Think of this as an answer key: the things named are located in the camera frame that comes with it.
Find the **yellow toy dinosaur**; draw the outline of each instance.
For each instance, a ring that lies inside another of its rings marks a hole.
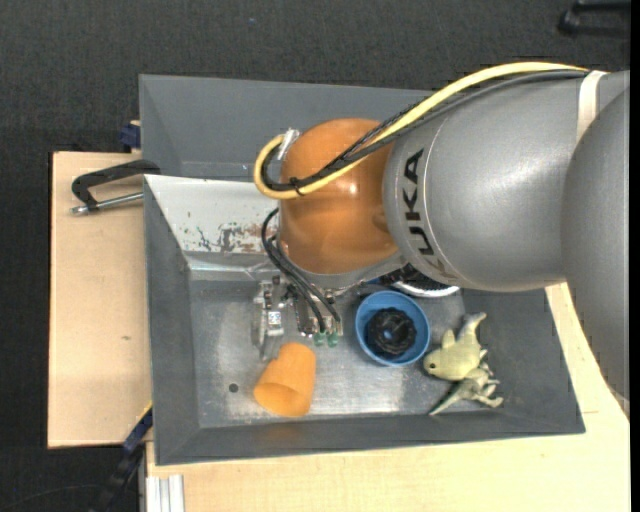
[[[442,337],[442,347],[424,358],[422,364],[425,371],[439,379],[458,381],[478,368],[487,351],[478,343],[476,328],[486,317],[486,313],[465,315],[457,338],[451,329],[446,331]]]

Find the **yellow cable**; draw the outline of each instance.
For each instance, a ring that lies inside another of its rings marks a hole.
[[[369,144],[373,144],[378,140],[392,135],[396,131],[401,128],[404,128],[408,124],[413,121],[419,119],[423,115],[425,115],[429,110],[436,107],[443,101],[446,101],[448,98],[453,96],[454,94],[458,94],[459,92],[473,87],[481,82],[485,82],[487,80],[492,80],[494,78],[499,78],[506,75],[514,75],[518,73],[534,73],[534,72],[542,72],[542,71],[555,71],[555,70],[577,70],[577,71],[586,71],[585,68],[577,67],[577,66],[567,66],[565,64],[553,64],[547,62],[516,62],[512,64],[502,64],[500,66],[495,66],[492,68],[483,69],[471,75],[465,76],[456,82],[449,84],[443,89],[439,90],[432,96],[429,96],[424,101],[416,105],[413,109],[407,112],[404,116],[398,119],[396,122],[385,128],[378,135],[373,137],[367,144],[363,146],[363,148],[367,147]],[[265,196],[271,197],[273,199],[295,199],[299,197],[298,192],[295,190],[284,190],[284,191],[275,191],[271,190],[263,181],[262,181],[262,164],[264,163],[267,155],[275,149],[284,139],[283,135],[278,135],[277,137],[270,140],[267,145],[262,148],[260,151],[258,158],[256,159],[256,163],[253,169],[253,180],[256,184],[258,190],[264,194]],[[304,187],[300,187],[300,194],[308,195],[316,190],[321,189],[325,185],[328,185],[333,180],[338,179],[340,176],[345,175],[350,172],[358,163],[353,162],[339,171],[327,176],[326,178],[322,178],[314,183],[310,183],[309,185],[305,185]]]

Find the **black clamp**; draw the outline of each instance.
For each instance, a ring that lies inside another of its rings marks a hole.
[[[137,174],[160,174],[160,168],[149,160],[136,160],[78,176],[73,180],[71,191],[84,205],[72,208],[71,213],[95,212],[103,208],[142,199],[142,192],[139,192],[98,202],[91,192],[89,192],[89,188],[91,187],[129,178]]]

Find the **black cable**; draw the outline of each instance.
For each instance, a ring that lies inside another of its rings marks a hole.
[[[262,246],[264,247],[264,250],[267,253],[267,256],[269,257],[271,262],[276,266],[276,268],[278,268],[280,271],[282,271],[284,274],[286,274],[289,277],[289,279],[293,282],[298,292],[300,292],[300,294],[304,297],[307,304],[309,304],[311,311],[313,311],[314,316],[318,320],[318,328],[320,329],[320,331],[326,331],[327,325],[324,321],[324,318],[322,317],[322,313],[320,312],[320,310],[318,309],[318,306],[315,304],[315,302],[311,298],[309,291],[304,286],[304,284],[300,282],[300,280],[298,279],[298,276],[292,275],[288,270],[285,270],[282,261],[279,259],[279,256],[277,256],[275,253],[273,239],[267,239],[267,228],[269,226],[269,223],[271,222],[271,219],[273,219],[277,215],[279,210],[280,210],[279,208],[276,208],[273,211],[271,211],[269,215],[267,215],[267,218],[262,223],[262,230],[260,232],[260,235],[262,237]]]
[[[307,287],[307,289],[314,296],[316,296],[320,302],[322,302],[324,307],[327,308],[327,310],[329,311],[331,316],[336,320],[336,322],[340,322],[341,321],[340,320],[340,315],[338,314],[336,309],[333,307],[333,305],[327,300],[327,298],[324,296],[324,294],[320,290],[318,290],[318,288],[311,281],[309,281],[304,275],[302,275],[293,266],[293,264],[289,261],[289,258],[287,257],[287,255],[282,252],[282,250],[280,249],[280,247],[278,247],[277,244],[274,244],[274,249],[275,249],[278,257],[280,258],[280,261],[282,263],[284,263],[284,265],[287,267],[289,272],[292,273],[292,274],[295,274],[295,276],[298,278],[298,280],[300,280]]]
[[[322,169],[312,174],[311,176],[307,176],[305,178],[292,178],[289,183],[277,183],[272,181],[269,178],[269,175],[267,172],[269,164],[271,163],[273,156],[276,154],[276,152],[279,149],[279,146],[275,147],[269,153],[269,155],[267,155],[267,157],[265,158],[262,164],[262,169],[261,169],[262,180],[268,188],[274,191],[278,191],[278,192],[287,191],[287,190],[298,191],[301,187],[310,185],[312,183],[315,183],[318,180],[324,179],[327,176],[330,176],[331,174],[334,174],[340,171],[347,165],[353,162],[357,162],[358,160],[373,153],[374,151],[377,151],[381,147],[386,146],[387,144],[390,144],[391,142],[403,136],[404,134],[416,129],[418,126],[421,126],[429,121],[432,121],[436,117],[441,116],[481,96],[485,96],[497,90],[511,87],[514,85],[519,85],[522,83],[533,82],[533,81],[537,82],[537,81],[556,80],[556,79],[579,78],[584,76],[585,74],[587,74],[587,71],[556,70],[556,71],[542,71],[542,72],[532,73],[532,74],[523,75],[523,76],[516,76],[508,80],[502,79],[497,83],[485,86],[482,89],[477,90],[475,92],[465,94],[463,96],[458,96],[456,99],[453,99],[453,100],[450,99],[448,102],[442,104],[441,106],[437,106],[436,110],[427,112],[424,116],[416,119],[415,121],[411,122],[407,126],[399,129],[395,133],[388,135],[383,139],[380,139],[379,141],[374,142],[373,144],[370,144],[369,146],[353,153],[355,149],[362,146],[366,141],[371,139],[371,137],[373,137],[374,135],[382,131],[384,128],[386,128],[393,122],[397,121],[401,116],[403,116],[412,108],[414,108],[416,105],[424,101],[424,98],[423,98],[419,102],[413,105],[410,105],[409,107],[404,109],[402,112],[399,112],[394,116],[392,116],[391,118],[383,121],[380,125],[376,126],[373,130],[370,130],[369,132],[367,132],[364,136],[358,139],[358,141],[353,143],[345,151],[343,151],[338,156],[336,156],[331,162],[325,165]]]

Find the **dark carpet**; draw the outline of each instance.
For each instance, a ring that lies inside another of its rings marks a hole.
[[[52,149],[122,151],[139,73],[432,89],[514,60],[628,68],[628,38],[558,33],[569,3],[1,1],[0,512],[86,510],[119,457],[44,448]]]

